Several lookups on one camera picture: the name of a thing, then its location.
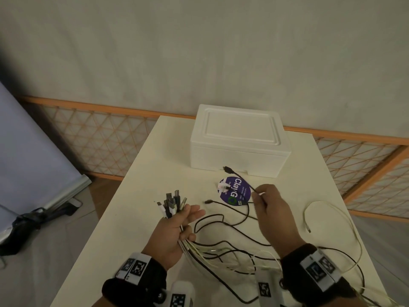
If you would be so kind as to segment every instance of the box lid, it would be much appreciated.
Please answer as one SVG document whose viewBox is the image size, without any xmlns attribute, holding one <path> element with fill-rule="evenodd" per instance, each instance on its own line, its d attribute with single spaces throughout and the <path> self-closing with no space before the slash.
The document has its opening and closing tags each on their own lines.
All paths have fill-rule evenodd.
<svg viewBox="0 0 409 307">
<path fill-rule="evenodd" d="M 288 156 L 291 147 L 280 116 L 272 111 L 201 104 L 190 139 L 195 146 Z"/>
</svg>

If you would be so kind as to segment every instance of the hand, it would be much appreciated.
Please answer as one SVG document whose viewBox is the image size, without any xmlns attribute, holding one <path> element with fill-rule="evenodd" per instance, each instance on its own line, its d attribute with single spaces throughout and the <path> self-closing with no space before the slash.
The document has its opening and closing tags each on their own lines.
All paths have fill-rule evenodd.
<svg viewBox="0 0 409 307">
<path fill-rule="evenodd" d="M 183 254 L 177 241 L 179 239 L 196 240 L 196 235 L 192 233 L 192 227 L 188 224 L 204 215 L 205 211 L 201 210 L 199 205 L 186 204 L 182 211 L 170 219 L 162 218 L 156 225 L 142 253 L 151 256 L 167 271 L 180 260 Z"/>
<path fill-rule="evenodd" d="M 263 203 L 259 193 L 263 193 Z M 298 233 L 289 205 L 281 198 L 280 192 L 272 184 L 263 184 L 252 192 L 258 226 L 263 236 L 272 245 L 280 258 L 285 257 L 305 241 Z"/>
</svg>

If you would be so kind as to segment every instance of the white styrofoam box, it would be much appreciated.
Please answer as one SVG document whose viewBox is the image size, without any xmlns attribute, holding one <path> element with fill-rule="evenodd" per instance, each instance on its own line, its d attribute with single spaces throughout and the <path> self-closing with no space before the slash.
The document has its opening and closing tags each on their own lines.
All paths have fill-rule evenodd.
<svg viewBox="0 0 409 307">
<path fill-rule="evenodd" d="M 249 175 L 275 178 L 291 154 L 276 112 L 201 104 L 190 138 L 192 168 L 223 166 Z"/>
</svg>

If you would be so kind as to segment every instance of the purple round sticker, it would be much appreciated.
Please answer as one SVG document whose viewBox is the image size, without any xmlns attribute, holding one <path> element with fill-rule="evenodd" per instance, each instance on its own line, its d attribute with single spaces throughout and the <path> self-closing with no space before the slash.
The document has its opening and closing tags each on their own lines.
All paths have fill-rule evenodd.
<svg viewBox="0 0 409 307">
<path fill-rule="evenodd" d="M 220 182 L 227 183 L 232 188 L 231 190 L 228 190 L 226 192 L 218 190 L 222 201 L 232 206 L 242 206 L 248 204 L 251 196 L 251 191 L 250 186 L 246 181 L 243 181 L 239 177 L 232 176 L 227 177 Z"/>
</svg>

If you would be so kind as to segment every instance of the white table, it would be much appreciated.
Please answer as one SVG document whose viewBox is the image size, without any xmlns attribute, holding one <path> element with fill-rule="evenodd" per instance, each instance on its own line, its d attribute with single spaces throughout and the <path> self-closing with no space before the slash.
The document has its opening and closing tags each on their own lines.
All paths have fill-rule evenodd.
<svg viewBox="0 0 409 307">
<path fill-rule="evenodd" d="M 230 209 L 215 203 L 203 204 L 206 199 L 218 199 L 216 183 L 227 174 L 223 171 L 192 169 L 189 166 L 189 141 L 194 122 L 174 117 L 159 118 L 51 307 L 92 306 L 101 296 L 104 281 L 113 276 L 132 252 L 139 252 L 145 246 L 161 217 L 154 201 L 163 201 L 166 193 L 180 190 L 180 195 L 187 197 L 188 203 L 200 204 L 207 214 L 224 213 L 227 222 L 241 220 L 243 216 Z M 359 245 L 348 222 L 334 209 L 326 205 L 311 207 L 307 220 L 312 233 L 306 231 L 302 211 L 308 203 L 328 201 L 345 212 L 347 210 L 312 135 L 296 132 L 287 132 L 287 135 L 292 145 L 292 154 L 279 177 L 273 179 L 243 174 L 244 179 L 252 185 L 271 183 L 278 187 L 289 203 L 305 241 L 341 249 L 357 259 Z M 251 215 L 254 215 L 253 206 L 250 205 L 250 209 Z M 238 228 L 259 241 L 265 241 L 254 220 L 248 219 Z M 249 251 L 259 248 L 259 245 L 222 224 L 210 225 L 198 236 L 198 241 L 204 243 L 222 239 Z M 327 254 L 343 270 L 351 265 L 345 256 L 336 251 L 328 251 Z M 360 266 L 365 274 L 367 287 L 385 293 L 366 250 Z M 243 299 L 250 300 L 256 295 L 251 276 L 229 272 L 223 272 L 221 276 Z M 352 285 L 361 286 L 358 269 L 348 272 L 345 277 Z M 195 307 L 240 304 L 222 284 L 208 273 L 192 268 L 185 260 L 169 270 L 168 287 L 176 279 L 190 280 L 194 284 Z M 366 295 L 388 305 L 388 301 L 382 296 L 371 292 Z M 298 305 L 287 292 L 284 297 L 287 306 Z"/>
</svg>

